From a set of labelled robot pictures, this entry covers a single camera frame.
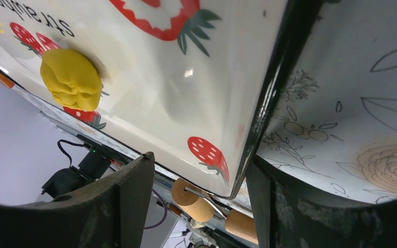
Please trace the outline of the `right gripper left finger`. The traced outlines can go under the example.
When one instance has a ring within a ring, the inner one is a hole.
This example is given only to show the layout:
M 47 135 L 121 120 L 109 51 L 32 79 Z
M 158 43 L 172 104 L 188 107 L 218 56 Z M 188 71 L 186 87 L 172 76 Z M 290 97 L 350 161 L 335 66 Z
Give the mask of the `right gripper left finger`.
M 51 202 L 0 205 L 0 247 L 140 247 L 154 175 L 147 152 Z

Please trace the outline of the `yellow dough lump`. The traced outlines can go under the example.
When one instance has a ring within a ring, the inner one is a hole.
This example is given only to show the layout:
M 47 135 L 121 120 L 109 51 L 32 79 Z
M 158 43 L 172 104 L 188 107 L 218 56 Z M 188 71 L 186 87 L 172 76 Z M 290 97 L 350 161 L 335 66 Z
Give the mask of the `yellow dough lump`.
M 45 51 L 40 75 L 59 105 L 82 111 L 98 107 L 102 81 L 94 65 L 81 53 L 71 49 Z

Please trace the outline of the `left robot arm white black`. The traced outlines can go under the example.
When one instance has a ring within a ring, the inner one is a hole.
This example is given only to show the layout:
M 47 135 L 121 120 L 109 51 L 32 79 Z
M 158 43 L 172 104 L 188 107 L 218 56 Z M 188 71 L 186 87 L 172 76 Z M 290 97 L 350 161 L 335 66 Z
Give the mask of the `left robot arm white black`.
M 63 148 L 62 143 L 88 149 L 88 154 L 78 164 L 72 165 L 71 155 Z M 111 165 L 108 158 L 98 147 L 83 143 L 78 144 L 64 139 L 57 141 L 59 150 L 69 159 L 70 165 L 60 169 L 41 187 L 41 194 L 57 198 L 74 190 L 80 189 L 100 179 Z

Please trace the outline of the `wooden dough roller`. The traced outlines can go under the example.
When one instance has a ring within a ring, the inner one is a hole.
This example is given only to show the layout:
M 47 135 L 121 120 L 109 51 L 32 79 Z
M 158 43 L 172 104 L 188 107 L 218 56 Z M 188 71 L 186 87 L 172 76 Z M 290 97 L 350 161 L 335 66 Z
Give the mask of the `wooden dough roller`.
M 217 212 L 225 219 L 224 229 L 228 233 L 259 244 L 253 218 L 236 210 L 224 212 L 207 193 L 185 180 L 179 178 L 173 183 L 171 196 L 173 201 L 195 221 L 205 223 Z

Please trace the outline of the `strawberry print tray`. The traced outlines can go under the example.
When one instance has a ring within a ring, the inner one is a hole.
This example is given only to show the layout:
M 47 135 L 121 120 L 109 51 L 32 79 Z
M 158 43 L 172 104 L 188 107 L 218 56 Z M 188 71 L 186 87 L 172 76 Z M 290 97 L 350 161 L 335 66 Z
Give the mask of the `strawberry print tray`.
M 56 49 L 102 81 L 90 121 L 165 170 L 234 198 L 323 1 L 0 1 L 0 70 L 62 111 L 47 87 Z

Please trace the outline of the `floral table mat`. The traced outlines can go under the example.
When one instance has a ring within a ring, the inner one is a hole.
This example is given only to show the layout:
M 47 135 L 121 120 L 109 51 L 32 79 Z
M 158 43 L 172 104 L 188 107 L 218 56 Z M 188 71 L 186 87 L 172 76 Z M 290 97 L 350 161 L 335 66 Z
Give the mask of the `floral table mat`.
M 257 156 L 323 191 L 397 198 L 397 1 L 328 1 Z

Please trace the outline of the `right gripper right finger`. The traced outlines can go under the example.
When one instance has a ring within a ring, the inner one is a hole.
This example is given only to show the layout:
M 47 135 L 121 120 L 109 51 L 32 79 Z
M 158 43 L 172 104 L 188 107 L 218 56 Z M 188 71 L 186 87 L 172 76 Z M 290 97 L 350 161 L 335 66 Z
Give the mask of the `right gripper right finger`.
M 246 173 L 260 247 L 397 247 L 397 199 L 346 199 L 255 157 Z

